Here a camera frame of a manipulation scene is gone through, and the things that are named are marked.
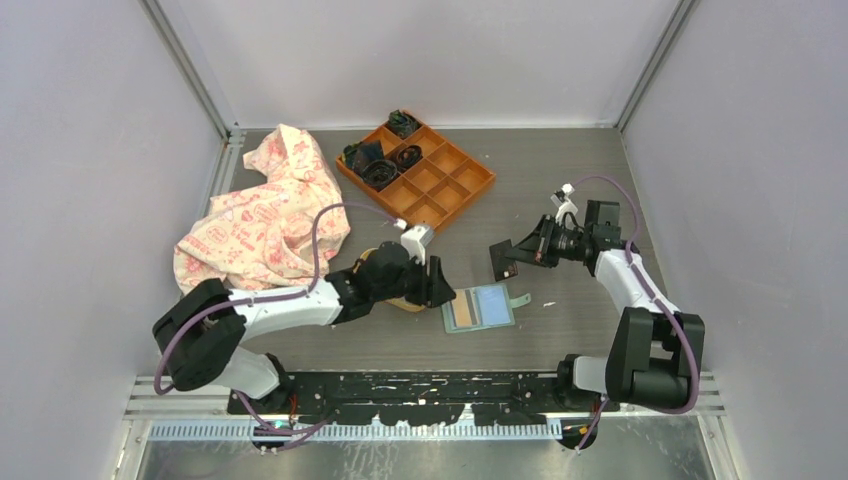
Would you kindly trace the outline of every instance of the white wall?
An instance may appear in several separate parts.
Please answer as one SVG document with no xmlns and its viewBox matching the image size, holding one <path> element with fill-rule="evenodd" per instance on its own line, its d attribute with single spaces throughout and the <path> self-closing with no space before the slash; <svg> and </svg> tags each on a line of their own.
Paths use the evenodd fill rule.
<svg viewBox="0 0 848 480">
<path fill-rule="evenodd" d="M 0 4 L 0 477 L 105 478 L 219 141 L 138 2 Z"/>
<path fill-rule="evenodd" d="M 677 0 L 165 3 L 242 127 L 327 128 L 612 125 Z"/>
<path fill-rule="evenodd" d="M 755 479 L 845 478 L 848 4 L 701 2 L 626 132 Z"/>
</svg>

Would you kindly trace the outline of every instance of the orange tray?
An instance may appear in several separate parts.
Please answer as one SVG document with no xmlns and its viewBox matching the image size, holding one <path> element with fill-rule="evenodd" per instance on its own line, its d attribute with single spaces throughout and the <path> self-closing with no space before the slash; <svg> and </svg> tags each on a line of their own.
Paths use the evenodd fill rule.
<svg viewBox="0 0 848 480">
<path fill-rule="evenodd" d="M 379 140 L 387 159 L 410 145 L 421 147 L 421 160 L 382 191 L 369 187 L 347 168 L 344 154 L 336 157 L 336 168 L 387 212 L 410 225 L 425 223 L 440 232 L 492 188 L 495 174 L 439 132 L 418 123 L 421 127 L 405 140 L 385 123 L 362 140 Z"/>
</svg>

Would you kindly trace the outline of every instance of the small white piece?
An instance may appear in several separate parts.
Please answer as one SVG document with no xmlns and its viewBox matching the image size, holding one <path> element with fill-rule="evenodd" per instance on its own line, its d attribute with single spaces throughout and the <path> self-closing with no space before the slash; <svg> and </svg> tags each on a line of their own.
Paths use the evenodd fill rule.
<svg viewBox="0 0 848 480">
<path fill-rule="evenodd" d="M 400 244 L 409 253 L 409 256 L 417 259 L 418 263 L 425 265 L 427 263 L 426 250 L 424 247 L 433 239 L 433 229 L 427 225 L 415 225 L 409 230 L 403 232 L 400 236 Z"/>
<path fill-rule="evenodd" d="M 558 194 L 560 193 L 564 198 L 559 198 Z M 551 195 L 551 201 L 554 202 L 554 205 L 557 207 L 556 222 L 561 225 L 565 225 L 566 228 L 574 228 L 574 225 L 571 224 L 570 218 L 566 218 L 565 214 L 571 212 L 572 214 L 577 215 L 577 205 L 575 205 L 574 202 L 571 201 L 571 198 L 569 198 L 572 193 L 574 193 L 574 187 L 572 187 L 570 183 L 566 183 L 561 189 Z"/>
</svg>

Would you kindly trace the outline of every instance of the pink cloth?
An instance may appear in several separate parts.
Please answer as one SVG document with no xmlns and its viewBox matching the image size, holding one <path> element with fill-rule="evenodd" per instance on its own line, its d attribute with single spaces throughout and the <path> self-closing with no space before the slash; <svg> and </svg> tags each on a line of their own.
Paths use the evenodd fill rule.
<svg viewBox="0 0 848 480">
<path fill-rule="evenodd" d="M 213 277 L 249 290 L 305 285 L 312 278 L 313 219 L 342 201 L 318 143 L 306 131 L 280 125 L 243 160 L 268 183 L 210 199 L 209 216 L 174 248 L 174 275 L 183 292 Z M 321 217 L 322 275 L 348 233 L 343 208 Z"/>
</svg>

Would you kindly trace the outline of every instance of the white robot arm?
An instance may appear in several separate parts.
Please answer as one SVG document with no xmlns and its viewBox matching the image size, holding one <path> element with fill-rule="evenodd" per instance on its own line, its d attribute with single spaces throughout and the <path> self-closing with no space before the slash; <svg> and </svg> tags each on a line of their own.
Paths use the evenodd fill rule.
<svg viewBox="0 0 848 480">
<path fill-rule="evenodd" d="M 564 384 L 606 395 L 610 400 L 657 409 L 675 409 L 690 399 L 692 369 L 675 335 L 664 305 L 678 321 L 700 370 L 704 323 L 683 313 L 660 293 L 644 273 L 635 246 L 621 239 L 616 202 L 590 200 L 584 225 L 566 221 L 576 208 L 569 200 L 573 188 L 566 184 L 551 199 L 557 215 L 543 215 L 533 232 L 506 253 L 506 257 L 548 268 L 560 259 L 582 262 L 607 289 L 621 320 L 608 358 L 568 355 L 558 376 Z M 652 357 L 652 342 L 660 342 L 671 358 Z"/>
<path fill-rule="evenodd" d="M 384 242 L 351 268 L 318 279 L 305 295 L 300 286 L 254 292 L 227 289 L 218 279 L 200 283 L 153 327 L 163 352 L 176 342 L 166 361 L 174 387 L 184 391 L 216 384 L 273 402 L 272 394 L 285 390 L 287 375 L 272 355 L 249 352 L 239 346 L 242 342 L 292 327 L 355 320 L 384 300 L 403 298 L 430 308 L 453 300 L 456 293 L 444 279 L 439 257 L 425 256 L 432 237 L 426 225 L 409 228 L 400 243 Z M 281 296 L 297 298 L 269 301 Z M 177 335 L 190 318 L 216 304 L 226 305 Z"/>
</svg>

